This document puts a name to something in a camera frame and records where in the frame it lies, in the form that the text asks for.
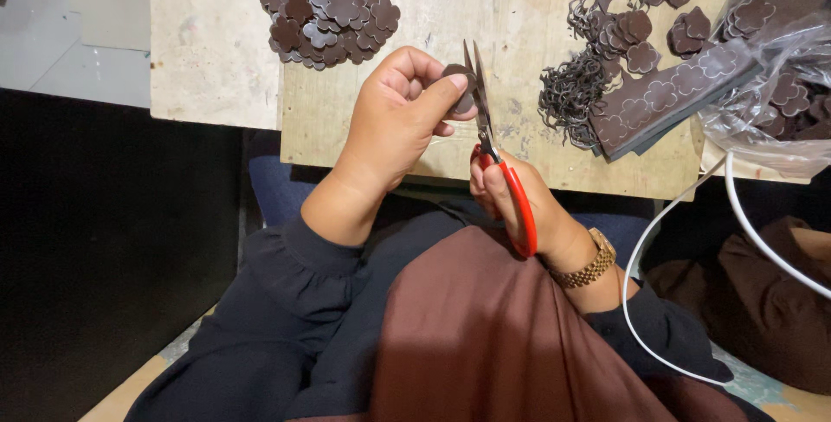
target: person's left hand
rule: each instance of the person's left hand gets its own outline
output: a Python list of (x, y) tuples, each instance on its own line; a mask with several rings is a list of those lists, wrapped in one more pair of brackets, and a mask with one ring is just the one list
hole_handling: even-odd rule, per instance
[(377, 197), (397, 187), (433, 135), (451, 136), (443, 120), (470, 120), (448, 110), (467, 88), (462, 74), (441, 77), (444, 65), (417, 48), (385, 58), (361, 87), (346, 145), (334, 172), (350, 187)]

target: white floor tile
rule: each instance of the white floor tile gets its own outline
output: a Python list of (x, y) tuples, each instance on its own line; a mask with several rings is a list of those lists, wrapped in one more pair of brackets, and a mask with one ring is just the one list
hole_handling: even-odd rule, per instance
[(151, 59), (146, 52), (83, 45), (78, 40), (31, 90), (150, 108)]
[(0, 8), (0, 87), (27, 90), (81, 36), (67, 0), (7, 0)]

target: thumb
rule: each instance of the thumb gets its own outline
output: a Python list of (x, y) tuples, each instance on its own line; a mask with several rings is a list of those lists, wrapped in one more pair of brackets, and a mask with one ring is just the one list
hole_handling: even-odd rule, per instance
[(509, 233), (515, 233), (519, 228), (517, 210), (514, 207), (514, 199), (511, 197), (511, 190), (508, 182), (505, 181), (504, 173), (499, 166), (493, 164), (484, 169), (482, 174), (484, 190), (493, 199), (496, 209), (502, 214)]
[(467, 89), (467, 77), (452, 74), (443, 77), (424, 90), (412, 105), (415, 111), (430, 120), (432, 129)]

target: fingernail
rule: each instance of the fingernail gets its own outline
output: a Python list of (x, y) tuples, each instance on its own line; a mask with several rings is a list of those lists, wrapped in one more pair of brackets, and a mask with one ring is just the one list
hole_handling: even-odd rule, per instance
[(461, 73), (452, 74), (451, 75), (451, 81), (453, 82), (453, 84), (456, 85), (456, 87), (460, 91), (463, 91), (463, 90), (467, 89), (467, 77), (464, 76), (463, 74), (461, 74)]

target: gold wristwatch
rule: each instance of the gold wristwatch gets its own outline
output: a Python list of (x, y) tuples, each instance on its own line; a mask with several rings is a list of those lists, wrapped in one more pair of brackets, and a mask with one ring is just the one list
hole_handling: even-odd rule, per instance
[(548, 270), (551, 278), (564, 289), (588, 286), (615, 264), (615, 259), (618, 257), (615, 247), (612, 247), (612, 244), (596, 228), (592, 227), (588, 233), (591, 234), (592, 240), (600, 250), (591, 263), (579, 271), (567, 273)]

